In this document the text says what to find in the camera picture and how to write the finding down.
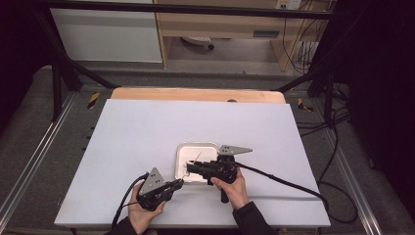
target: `desk leg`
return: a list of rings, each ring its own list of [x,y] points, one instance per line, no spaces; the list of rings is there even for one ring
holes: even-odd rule
[[[72,232],[72,235],[77,235],[76,228],[70,228],[70,232]]]

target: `wooden desk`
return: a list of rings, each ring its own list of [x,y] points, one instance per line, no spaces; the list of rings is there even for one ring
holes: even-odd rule
[[[185,94],[208,102],[183,100]],[[249,100],[249,94],[258,102],[258,97],[268,95],[274,99],[269,100],[271,103],[212,99]],[[253,148],[253,153],[238,155],[237,161],[318,192],[291,108],[278,94],[180,88],[116,89],[101,113],[55,223],[70,228],[109,228],[125,190],[137,176],[156,166],[165,180],[174,179],[176,150],[183,142]],[[270,225],[330,225],[317,198],[254,172],[245,169],[242,172],[250,199]],[[236,227],[231,211],[229,204],[220,203],[220,193],[215,187],[185,184],[151,226]],[[120,218],[126,215],[127,209]]]
[[[327,1],[317,0],[301,3],[304,11],[324,11]],[[222,6],[241,8],[275,9],[276,0],[154,0],[156,4],[178,4],[195,6]],[[193,14],[157,13],[161,55],[164,66],[168,64],[171,37],[212,37],[212,38],[257,38],[271,41],[281,71],[286,71],[293,59],[300,41],[319,41],[324,31],[314,26],[313,20],[278,19],[239,16],[212,16]],[[256,30],[277,31],[275,38],[254,37]]]

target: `power strip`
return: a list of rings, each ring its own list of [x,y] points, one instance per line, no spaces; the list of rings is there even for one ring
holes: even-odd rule
[[[280,10],[298,10],[301,0],[278,0],[275,9]]]

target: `black metal frame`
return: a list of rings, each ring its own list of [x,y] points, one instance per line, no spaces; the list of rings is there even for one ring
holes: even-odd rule
[[[307,12],[307,11],[286,11],[269,10],[256,8],[234,8],[234,7],[212,7],[212,6],[188,6],[188,5],[165,5],[165,4],[140,4],[140,3],[113,3],[113,2],[89,2],[89,1],[62,1],[62,0],[37,0],[27,1],[31,5],[31,12],[37,22],[47,35],[48,44],[52,47],[53,58],[56,64],[53,65],[54,76],[54,118],[55,120],[62,110],[61,77],[66,82],[69,90],[79,90],[82,86],[75,71],[85,74],[107,88],[117,88],[119,85],[107,82],[104,78],[73,61],[62,44],[59,34],[46,21],[44,13],[50,8],[96,10],[96,11],[119,11],[119,12],[150,12],[150,13],[176,13],[176,14],[205,14],[223,16],[246,16],[264,18],[285,18],[285,19],[315,19],[315,20],[342,20],[348,22],[352,17],[349,12]],[[312,79],[320,70],[310,69],[309,73],[275,91],[286,92],[291,88]]]

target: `white table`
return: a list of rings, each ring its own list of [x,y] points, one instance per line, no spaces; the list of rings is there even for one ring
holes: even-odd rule
[[[174,179],[183,142],[252,148],[236,161],[317,191],[289,105],[201,101],[108,100],[55,223],[110,227],[128,186],[158,168]],[[278,227],[330,226],[314,196],[242,169],[249,197]],[[235,227],[230,204],[208,185],[184,185],[152,227]],[[124,209],[120,219],[127,215]]]

